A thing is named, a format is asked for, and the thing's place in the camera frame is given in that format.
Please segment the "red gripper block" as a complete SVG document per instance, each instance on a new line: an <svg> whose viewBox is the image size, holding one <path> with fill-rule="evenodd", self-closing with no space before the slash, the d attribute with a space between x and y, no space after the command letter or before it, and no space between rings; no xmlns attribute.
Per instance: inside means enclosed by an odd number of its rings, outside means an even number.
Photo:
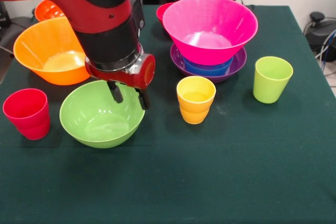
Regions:
<svg viewBox="0 0 336 224"><path fill-rule="evenodd" d="M123 102L122 93L115 83L119 82L137 89L139 102L143 110L147 110L150 107L146 88L153 80L155 73L155 57L152 54L140 54L133 64L114 71L98 70L86 57L85 68L87 73L96 79L107 81L108 88L116 103Z"/></svg>

